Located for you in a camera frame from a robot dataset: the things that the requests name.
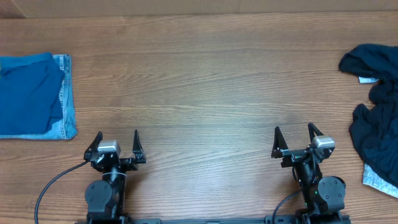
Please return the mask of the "folded light blue jeans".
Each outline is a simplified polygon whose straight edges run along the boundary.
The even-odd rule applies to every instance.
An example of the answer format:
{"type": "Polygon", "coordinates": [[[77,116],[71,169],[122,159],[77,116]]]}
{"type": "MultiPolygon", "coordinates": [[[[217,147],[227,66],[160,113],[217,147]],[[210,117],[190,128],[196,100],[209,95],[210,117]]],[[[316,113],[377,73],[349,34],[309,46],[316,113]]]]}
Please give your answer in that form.
{"type": "Polygon", "coordinates": [[[72,58],[67,54],[53,55],[53,58],[65,77],[59,93],[62,105],[63,118],[53,123],[50,131],[44,134],[21,134],[21,135],[2,135],[3,139],[39,139],[39,140],[63,140],[71,139],[77,134],[75,107],[73,102],[72,87],[72,58]]]}

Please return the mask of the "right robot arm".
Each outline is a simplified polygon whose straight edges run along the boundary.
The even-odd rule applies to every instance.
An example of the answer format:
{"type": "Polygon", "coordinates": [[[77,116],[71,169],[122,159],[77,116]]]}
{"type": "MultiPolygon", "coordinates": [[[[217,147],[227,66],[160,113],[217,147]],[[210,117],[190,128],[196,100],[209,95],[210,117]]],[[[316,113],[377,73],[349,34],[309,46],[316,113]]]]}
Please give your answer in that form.
{"type": "Polygon", "coordinates": [[[344,180],[337,176],[324,177],[319,166],[331,156],[335,141],[331,136],[323,134],[313,123],[308,123],[308,132],[310,143],[306,148],[290,150],[280,128],[275,128],[271,157],[281,158],[281,167],[292,168],[293,177],[300,188],[283,199],[266,220],[270,223],[350,223],[349,216],[341,214],[345,208],[344,180]],[[298,209],[293,215],[278,216],[279,208],[298,194],[303,195],[305,207],[298,209]]]}

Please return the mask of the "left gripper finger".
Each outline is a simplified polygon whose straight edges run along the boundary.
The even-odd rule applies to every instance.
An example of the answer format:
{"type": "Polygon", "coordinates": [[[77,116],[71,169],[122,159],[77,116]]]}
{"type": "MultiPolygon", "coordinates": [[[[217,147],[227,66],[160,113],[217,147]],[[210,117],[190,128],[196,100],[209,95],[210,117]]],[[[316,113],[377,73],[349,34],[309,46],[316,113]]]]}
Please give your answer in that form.
{"type": "Polygon", "coordinates": [[[145,153],[139,140],[138,130],[134,131],[132,152],[134,154],[135,159],[145,159],[145,153]]]}
{"type": "Polygon", "coordinates": [[[99,131],[94,138],[93,142],[88,146],[87,150],[84,152],[83,159],[85,161],[90,161],[94,152],[98,151],[98,145],[103,140],[103,133],[99,131]]]}

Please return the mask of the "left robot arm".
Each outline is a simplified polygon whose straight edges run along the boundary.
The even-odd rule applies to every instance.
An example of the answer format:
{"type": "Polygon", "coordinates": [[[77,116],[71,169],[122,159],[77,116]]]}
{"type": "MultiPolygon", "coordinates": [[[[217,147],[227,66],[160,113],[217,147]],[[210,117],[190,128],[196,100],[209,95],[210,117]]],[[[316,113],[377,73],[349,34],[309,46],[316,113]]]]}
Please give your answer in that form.
{"type": "Polygon", "coordinates": [[[83,159],[95,170],[102,173],[101,179],[92,182],[85,191],[88,204],[87,223],[132,223],[133,220],[124,212],[124,199],[128,171],[138,170],[139,164],[146,163],[146,156],[134,132],[132,157],[121,158],[121,148],[117,140],[105,141],[100,131],[83,159]]]}

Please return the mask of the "light denim garment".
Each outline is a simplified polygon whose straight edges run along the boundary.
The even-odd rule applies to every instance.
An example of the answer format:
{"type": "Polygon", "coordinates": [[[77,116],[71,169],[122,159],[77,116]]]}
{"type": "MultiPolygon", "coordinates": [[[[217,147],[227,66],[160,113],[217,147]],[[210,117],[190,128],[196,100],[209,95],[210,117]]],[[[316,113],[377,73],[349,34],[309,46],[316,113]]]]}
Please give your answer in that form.
{"type": "Polygon", "coordinates": [[[363,156],[363,159],[364,171],[362,183],[380,192],[397,198],[397,187],[381,178],[370,166],[366,156],[363,156]]]}

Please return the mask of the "dark navy garment pile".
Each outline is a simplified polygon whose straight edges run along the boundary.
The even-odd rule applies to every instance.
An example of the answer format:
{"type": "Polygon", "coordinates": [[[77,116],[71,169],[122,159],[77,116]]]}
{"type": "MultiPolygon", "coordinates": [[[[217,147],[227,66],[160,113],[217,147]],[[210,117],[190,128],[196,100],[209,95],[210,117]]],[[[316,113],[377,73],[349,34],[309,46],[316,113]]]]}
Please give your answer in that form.
{"type": "Polygon", "coordinates": [[[359,104],[349,127],[360,158],[383,181],[397,187],[397,47],[361,44],[344,54],[341,72],[378,83],[369,91],[374,106],[359,104]]]}

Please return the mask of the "folded blue t-shirt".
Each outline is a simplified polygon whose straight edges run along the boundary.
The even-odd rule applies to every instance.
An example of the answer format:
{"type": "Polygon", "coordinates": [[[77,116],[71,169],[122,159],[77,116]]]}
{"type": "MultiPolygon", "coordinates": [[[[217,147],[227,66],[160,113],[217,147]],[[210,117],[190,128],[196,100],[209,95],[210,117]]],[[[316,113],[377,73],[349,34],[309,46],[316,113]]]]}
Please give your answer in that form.
{"type": "Polygon", "coordinates": [[[51,53],[1,57],[1,134],[44,134],[63,118],[65,77],[51,53]]]}

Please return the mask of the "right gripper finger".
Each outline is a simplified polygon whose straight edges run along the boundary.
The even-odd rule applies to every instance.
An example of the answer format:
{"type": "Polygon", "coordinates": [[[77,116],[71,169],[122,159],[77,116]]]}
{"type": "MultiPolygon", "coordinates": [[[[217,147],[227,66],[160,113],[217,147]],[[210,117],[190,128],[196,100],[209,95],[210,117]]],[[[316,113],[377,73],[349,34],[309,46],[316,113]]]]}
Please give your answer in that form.
{"type": "Polygon", "coordinates": [[[310,136],[310,141],[313,141],[315,136],[323,135],[323,133],[313,123],[308,123],[308,132],[310,136]]]}
{"type": "Polygon", "coordinates": [[[274,132],[274,143],[273,143],[273,147],[272,150],[276,151],[276,150],[285,150],[288,149],[287,143],[283,137],[282,131],[280,130],[280,128],[277,126],[275,127],[275,132],[274,132]]]}

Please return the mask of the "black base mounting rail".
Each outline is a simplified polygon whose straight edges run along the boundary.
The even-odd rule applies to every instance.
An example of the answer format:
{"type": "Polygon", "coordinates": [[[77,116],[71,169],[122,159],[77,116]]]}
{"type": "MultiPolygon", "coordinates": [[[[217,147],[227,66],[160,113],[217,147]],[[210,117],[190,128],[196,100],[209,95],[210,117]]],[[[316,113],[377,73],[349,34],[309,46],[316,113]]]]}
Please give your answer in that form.
{"type": "MultiPolygon", "coordinates": [[[[76,222],[76,224],[83,223],[132,223],[132,224],[271,224],[272,215],[267,215],[264,218],[227,218],[227,219],[186,219],[186,220],[161,220],[158,218],[149,218],[149,219],[131,219],[127,218],[127,220],[122,221],[84,221],[84,222],[76,222]]],[[[294,224],[294,223],[304,223],[298,221],[294,215],[276,215],[275,217],[276,224],[294,224]]],[[[331,221],[311,221],[310,223],[342,223],[349,224],[351,220],[348,215],[342,216],[342,221],[331,220],[331,221]]]]}

